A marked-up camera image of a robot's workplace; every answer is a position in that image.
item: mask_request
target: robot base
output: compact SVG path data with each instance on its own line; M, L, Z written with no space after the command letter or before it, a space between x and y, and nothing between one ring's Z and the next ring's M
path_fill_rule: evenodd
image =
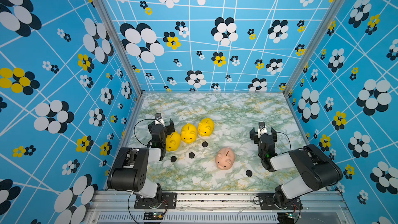
M278 210L278 209L280 209L275 205L274 193L259 193L258 197L260 200L260 207L262 210ZM291 210L302 209L302 205L298 202L298 200L299 200L298 197L292 199L292 201L288 203L288 205L285 209L291 209Z

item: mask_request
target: vent grille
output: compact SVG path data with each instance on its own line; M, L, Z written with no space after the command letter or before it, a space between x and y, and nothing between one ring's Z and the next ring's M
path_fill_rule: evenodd
M133 214L134 219L138 222L143 221L143 214ZM98 224L100 223L129 223L132 221L131 216L124 212L109 212L108 214L100 214ZM178 213L168 212L163 221L165 223L279 223L277 213Z

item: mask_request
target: mounting plate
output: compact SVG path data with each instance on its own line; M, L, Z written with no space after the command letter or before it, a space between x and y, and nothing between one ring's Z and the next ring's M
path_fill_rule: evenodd
M278 209L280 209L275 205L275 200L274 200L273 196L274 196L274 193L259 193L258 194L258 197L260 200L260 207L262 210L267 210L267 209L278 210ZM302 205L298 202L298 198L296 198L295 200L293 200L291 202L291 205L285 209L292 209L292 210L297 209L298 210L298 209L302 209Z
M162 200L166 200L169 203L167 209L176 209L177 193L162 193ZM145 204L141 198L137 197L135 200L134 209L152 209L156 211L157 209L165 209L165 206L163 203L161 203L158 208L152 208Z

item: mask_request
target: black cable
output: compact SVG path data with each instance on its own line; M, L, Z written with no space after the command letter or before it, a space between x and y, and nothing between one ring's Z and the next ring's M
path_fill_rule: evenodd
M130 216L131 216L132 219L135 221L135 223L139 224L139 223L134 219L134 217L131 215L131 212L130 212L130 207L129 207L130 196L131 196L131 194L129 195L129 198L127 199L127 209L128 209L128 211L129 211Z

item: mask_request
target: yellow circle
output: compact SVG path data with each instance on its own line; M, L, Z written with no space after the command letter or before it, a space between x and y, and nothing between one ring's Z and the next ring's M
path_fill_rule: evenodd
M1 78L0 79L0 87L2 88L10 88L12 85L12 82L10 81L10 79L7 78Z
M4 78L11 78L12 70L7 67L3 67L2 69L0 69L0 75Z
M16 67L14 68L14 75L16 77L23 77L25 75L25 71L22 68Z
M22 86L27 87L27 86L30 85L30 80L28 78L26 78L26 77L22 77L22 78L19 79L19 83Z
M23 87L22 87L22 85L19 84L19 83L14 83L14 84L11 85L11 90L12 90L14 93L20 93L20 92L22 92Z

